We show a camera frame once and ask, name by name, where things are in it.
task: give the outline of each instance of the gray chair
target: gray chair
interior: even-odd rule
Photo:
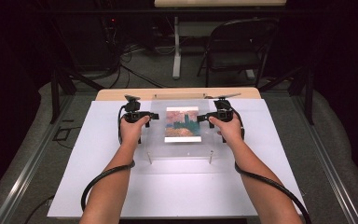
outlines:
[[[210,72],[240,73],[257,69],[257,87],[277,28],[278,21],[272,18],[235,20],[219,25],[211,33],[197,76],[206,68],[205,87],[208,87]]]

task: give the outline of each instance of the white table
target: white table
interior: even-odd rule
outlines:
[[[155,0],[155,7],[283,7],[286,0]],[[222,22],[201,22],[179,24],[174,18],[175,56],[172,78],[180,77],[181,52],[179,36],[209,36],[212,30]]]
[[[264,100],[257,97],[254,88],[223,89],[159,89],[163,92],[217,94],[248,92],[256,99],[245,99],[246,95],[230,98],[243,119],[245,140],[255,154],[280,178],[303,203],[292,170],[286,159],[281,141],[276,132]],[[62,177],[48,217],[79,218],[82,215],[80,198],[84,188],[98,175],[118,148],[117,112],[126,104],[117,99],[122,93],[135,94],[141,98],[141,109],[150,110],[153,90],[108,90],[101,91],[98,101],[92,102],[76,145]],[[213,100],[209,101],[215,111]],[[234,159],[220,136],[211,129],[215,137],[219,156],[209,163],[205,158],[182,158],[155,160],[152,164],[145,157],[143,144],[135,153],[136,166],[131,170],[129,191],[122,210],[123,218],[220,218],[254,217],[257,213],[234,170]]]

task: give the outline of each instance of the gray carpet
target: gray carpet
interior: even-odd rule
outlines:
[[[196,77],[200,60],[201,57],[199,55],[184,55],[182,59],[182,75],[178,80],[173,80],[171,77],[172,55],[138,51],[131,55],[129,63],[124,64],[130,69],[146,75],[167,87],[203,87],[204,75]],[[100,78],[96,82],[109,87],[114,82],[116,76]],[[252,84],[252,80],[247,80],[244,76],[239,76],[238,74],[211,77],[212,86],[225,86],[238,83]],[[71,104],[58,121],[59,127],[71,129],[70,134],[66,141],[60,142],[61,145],[49,139],[34,177],[22,195],[9,223],[23,223],[41,202],[56,192],[59,186],[63,171],[71,154],[70,147],[73,147],[80,131],[78,127],[82,125],[90,107],[90,102],[96,96],[96,91],[91,90],[85,84],[78,81],[75,81],[75,84],[78,92],[76,96],[69,98]],[[155,86],[143,79],[131,75],[125,70],[121,70],[120,79],[114,88],[126,87],[155,88]],[[262,97],[268,104],[296,181],[304,192],[304,201],[309,209],[312,222],[317,224],[348,223],[338,203],[336,194],[315,153],[315,143],[301,119],[302,114],[296,109],[293,99],[285,91],[282,91],[285,88],[287,88],[287,83],[278,86],[276,88],[277,91],[263,93]],[[51,128],[48,124],[51,118],[49,84],[42,88],[40,93],[42,95],[42,103],[34,124],[24,139],[16,158],[0,182],[0,207],[10,193],[28,159],[40,147],[40,141],[43,139],[47,129]],[[328,103],[317,92],[315,92],[313,104],[314,127],[321,136],[323,144],[358,211],[358,171],[351,162],[351,147],[345,131],[328,106]],[[29,223],[77,223],[77,220],[47,218],[47,212],[48,206],[41,206],[34,213]],[[242,220],[225,222],[238,223],[238,221]],[[145,223],[142,220],[138,222],[126,221],[126,223],[129,222]],[[171,222],[177,223],[179,221],[164,221],[164,223]],[[258,219],[251,218],[248,220],[248,223],[258,223]]]

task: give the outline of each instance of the picture on acrylic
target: picture on acrylic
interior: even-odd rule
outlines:
[[[200,142],[197,106],[167,107],[165,142]]]

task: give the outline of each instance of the dark background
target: dark background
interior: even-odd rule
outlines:
[[[71,5],[79,1],[36,2],[0,0],[0,178],[34,120],[40,103],[37,90],[49,82],[53,60],[82,71],[112,68],[117,59],[116,46],[105,42],[101,20],[61,17],[51,23],[47,18],[36,17],[23,10],[23,7],[41,6],[93,9],[96,8],[95,2],[80,1],[81,5]],[[116,7],[153,5],[153,1],[111,2],[115,2]],[[287,7],[325,8],[331,2],[288,1]],[[352,158],[358,166],[358,3],[347,10],[331,32],[328,48],[319,50],[320,61],[314,70],[314,84],[315,90],[327,99],[342,121],[350,138]],[[266,75],[282,76],[303,64],[314,50],[327,20],[325,17],[282,18],[280,32],[269,55]],[[156,18],[120,22],[122,27],[126,27],[126,34],[118,34],[118,43],[130,38],[152,48],[151,26],[160,25],[162,29]],[[80,25],[88,30],[85,34],[79,33],[77,28]],[[89,44],[94,48],[81,48]]]

